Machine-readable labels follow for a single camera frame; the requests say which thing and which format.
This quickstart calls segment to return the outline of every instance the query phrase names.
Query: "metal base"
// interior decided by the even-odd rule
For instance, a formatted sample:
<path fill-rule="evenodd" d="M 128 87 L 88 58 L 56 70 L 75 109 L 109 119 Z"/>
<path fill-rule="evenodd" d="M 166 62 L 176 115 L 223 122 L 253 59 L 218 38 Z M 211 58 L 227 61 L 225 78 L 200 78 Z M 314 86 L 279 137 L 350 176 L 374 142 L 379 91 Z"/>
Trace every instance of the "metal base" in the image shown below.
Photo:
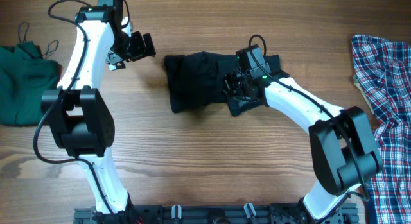
<path fill-rule="evenodd" d="M 294 224 L 298 223 L 297 203 L 273 203 L 271 205 L 250 206 L 209 206 L 209 207 L 162 207 L 161 205 L 135 205 L 144 224 Z M 94 209 L 75 209 L 74 224 L 96 224 L 92 220 Z M 336 213 L 326 219 L 326 224 L 357 224 L 358 209 L 355 203 L 344 203 Z"/>

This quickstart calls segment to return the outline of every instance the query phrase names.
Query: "folded cloth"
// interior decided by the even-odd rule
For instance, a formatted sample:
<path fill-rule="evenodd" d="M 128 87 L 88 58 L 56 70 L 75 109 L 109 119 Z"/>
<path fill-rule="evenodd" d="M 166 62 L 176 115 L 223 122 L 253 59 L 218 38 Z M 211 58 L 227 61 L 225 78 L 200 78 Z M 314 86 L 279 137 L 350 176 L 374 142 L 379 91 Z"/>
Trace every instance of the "folded cloth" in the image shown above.
<path fill-rule="evenodd" d="M 381 126 L 382 172 L 368 183 L 370 223 L 411 223 L 411 46 L 378 37 L 352 40 L 355 73 Z"/>
<path fill-rule="evenodd" d="M 39 123 L 41 97 L 45 90 L 55 89 L 57 65 L 43 60 L 33 42 L 0 47 L 0 124 Z"/>
<path fill-rule="evenodd" d="M 272 71 L 280 70 L 278 55 L 266 56 Z M 200 52 L 188 56 L 166 56 L 164 65 L 170 90 L 171 110 L 174 113 L 196 109 L 210 103 L 228 103 L 233 116 L 263 104 L 228 99 L 222 94 L 222 78 L 239 68 L 236 55 Z"/>

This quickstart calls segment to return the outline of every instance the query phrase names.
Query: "black cloth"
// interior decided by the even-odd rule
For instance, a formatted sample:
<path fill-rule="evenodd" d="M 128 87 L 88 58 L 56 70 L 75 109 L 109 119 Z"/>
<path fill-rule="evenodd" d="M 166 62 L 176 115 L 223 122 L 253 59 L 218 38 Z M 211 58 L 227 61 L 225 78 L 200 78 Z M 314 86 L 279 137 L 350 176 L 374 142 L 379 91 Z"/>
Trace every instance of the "black cloth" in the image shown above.
<path fill-rule="evenodd" d="M 278 55 L 266 56 L 265 61 L 272 71 L 280 70 Z M 200 52 L 191 55 L 166 56 L 164 65 L 170 90 L 171 110 L 174 113 L 196 109 L 210 103 L 227 103 L 233 116 L 238 116 L 263 104 L 243 102 L 222 94 L 222 78 L 239 68 L 236 55 L 220 55 Z"/>

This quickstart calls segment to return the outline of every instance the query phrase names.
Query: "wooden tabletop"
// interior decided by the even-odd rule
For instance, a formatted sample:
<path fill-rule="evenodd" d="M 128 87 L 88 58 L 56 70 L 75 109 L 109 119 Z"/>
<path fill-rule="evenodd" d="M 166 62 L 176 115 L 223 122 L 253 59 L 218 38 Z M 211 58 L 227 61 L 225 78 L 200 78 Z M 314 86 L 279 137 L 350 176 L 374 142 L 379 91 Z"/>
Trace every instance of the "wooden tabletop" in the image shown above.
<path fill-rule="evenodd" d="M 0 45 L 18 43 L 17 27 L 27 21 L 28 40 L 43 50 L 60 41 L 51 59 L 66 69 L 76 29 L 48 17 L 55 1 L 0 0 Z M 258 33 L 300 86 L 334 105 L 359 106 L 376 128 L 353 85 L 351 38 L 411 42 L 410 0 L 127 1 L 135 30 L 152 34 L 157 56 L 118 71 L 106 67 L 101 94 L 116 124 L 114 160 L 135 205 L 296 202 L 316 180 L 308 136 L 278 111 L 258 107 L 232 117 L 227 105 L 213 104 L 173 114 L 165 55 L 234 54 Z M 80 6 L 53 11 L 74 18 Z M 33 133 L 0 126 L 0 222 L 72 223 L 75 207 L 94 204 L 85 175 L 76 164 L 37 160 Z M 39 145 L 47 158 L 67 157 L 48 127 Z"/>

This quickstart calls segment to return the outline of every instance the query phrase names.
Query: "robotic arm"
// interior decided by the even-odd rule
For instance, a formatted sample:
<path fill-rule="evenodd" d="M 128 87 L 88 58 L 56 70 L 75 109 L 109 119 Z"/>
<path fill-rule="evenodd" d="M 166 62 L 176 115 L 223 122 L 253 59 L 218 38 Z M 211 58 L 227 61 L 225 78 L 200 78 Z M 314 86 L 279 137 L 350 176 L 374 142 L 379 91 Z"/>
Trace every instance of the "robotic arm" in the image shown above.
<path fill-rule="evenodd" d="M 367 116 L 359 108 L 344 110 L 322 101 L 298 86 L 285 72 L 272 72 L 259 47 L 250 46 L 237 52 L 239 71 L 223 79 L 226 93 L 234 98 L 262 99 L 266 106 L 281 111 L 310 135 L 314 171 L 318 178 L 314 188 L 299 203 L 292 205 L 133 206 L 118 177 L 109 148 L 114 141 L 114 120 L 99 89 L 105 64 L 114 70 L 124 68 L 124 61 L 155 55 L 151 36 L 141 35 L 138 31 L 132 33 L 130 16 L 123 19 L 123 0 L 98 0 L 97 6 L 80 8 L 76 23 L 87 35 L 77 29 L 77 41 L 65 75 L 56 90 L 48 90 L 42 97 L 42 109 L 47 114 L 57 146 L 65 149 L 83 167 L 96 199 L 96 206 L 92 209 L 76 210 L 76 220 L 85 221 L 88 218 L 79 218 L 85 216 L 95 223 L 217 224 L 230 223 L 230 220 L 242 223 L 243 220 L 244 223 L 255 224 L 282 223 L 278 219 L 281 217 L 281 220 L 292 222 L 320 223 L 336 214 L 349 194 L 361 185 L 358 175 L 368 179 L 381 170 L 381 157 Z M 88 48 L 80 72 L 76 74 L 85 41 Z M 283 85 L 291 85 L 321 107 Z M 245 95 L 239 96 L 234 90 L 238 86 L 246 92 Z M 62 95 L 64 97 L 58 105 L 53 106 Z M 67 114 L 75 107 L 82 108 L 82 116 Z M 334 120 L 324 110 L 335 117 Z M 354 152 L 348 148 L 340 149 L 338 138 L 342 134 L 335 121 L 351 138 Z M 286 213 L 278 211 L 277 208 L 285 206 L 291 209 Z"/>

